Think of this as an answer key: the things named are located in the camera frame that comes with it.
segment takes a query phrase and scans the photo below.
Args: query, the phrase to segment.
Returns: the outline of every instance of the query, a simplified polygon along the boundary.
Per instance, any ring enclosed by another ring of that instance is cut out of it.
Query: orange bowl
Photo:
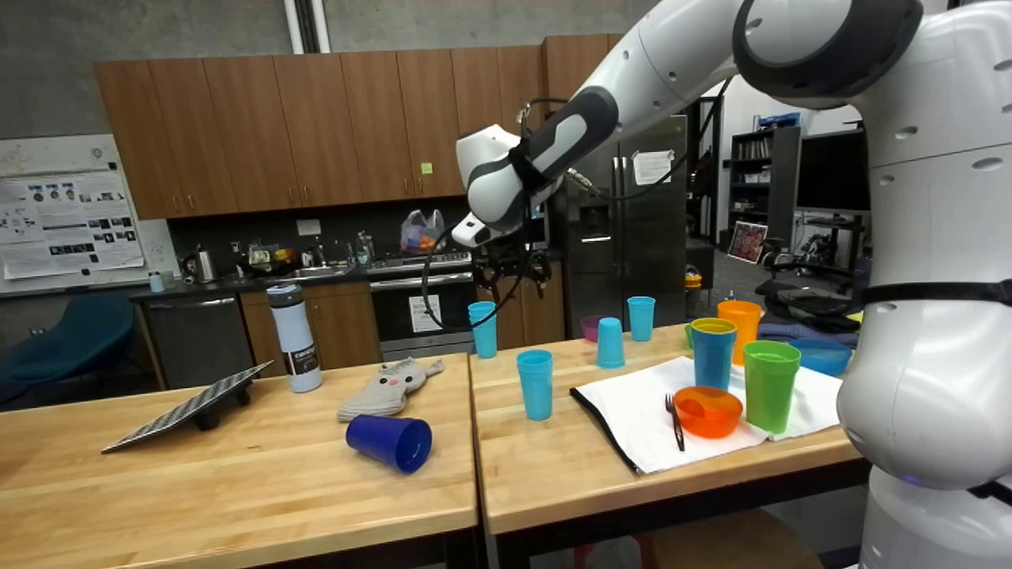
[[[692,436],[720,439],[737,431],[744,405],[724,389],[689,386],[669,400],[669,410]]]

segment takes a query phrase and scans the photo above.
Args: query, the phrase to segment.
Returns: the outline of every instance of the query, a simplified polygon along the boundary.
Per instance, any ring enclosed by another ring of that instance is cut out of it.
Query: monitor
[[[800,142],[798,210],[871,211],[865,137],[832,132]]]

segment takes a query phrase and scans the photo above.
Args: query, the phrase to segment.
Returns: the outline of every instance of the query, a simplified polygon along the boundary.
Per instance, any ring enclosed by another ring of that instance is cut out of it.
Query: green cup
[[[800,351],[787,341],[745,348],[745,422],[764,433],[783,433],[793,400]]]

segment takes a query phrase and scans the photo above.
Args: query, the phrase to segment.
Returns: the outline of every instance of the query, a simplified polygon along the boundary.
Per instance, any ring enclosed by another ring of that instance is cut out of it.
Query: wooden tabletop
[[[475,527],[468,358],[407,400],[432,428],[414,476],[360,460],[337,405],[380,368],[329,370],[311,397],[256,380],[199,433],[104,447],[199,389],[0,413],[0,566],[256,566]]]
[[[494,360],[470,358],[480,496],[490,536],[860,460],[836,428],[638,477],[570,389],[687,353],[683,326],[657,328],[646,346],[627,338],[624,370],[597,370],[595,346],[582,338],[545,348],[556,358],[556,405],[545,423],[525,422],[515,377],[520,351],[498,351]]]

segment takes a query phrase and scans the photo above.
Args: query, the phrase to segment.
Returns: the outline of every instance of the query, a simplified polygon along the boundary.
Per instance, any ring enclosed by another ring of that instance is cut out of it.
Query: whiteboard
[[[0,299],[146,284],[175,266],[164,221],[135,218],[114,137],[0,140]]]

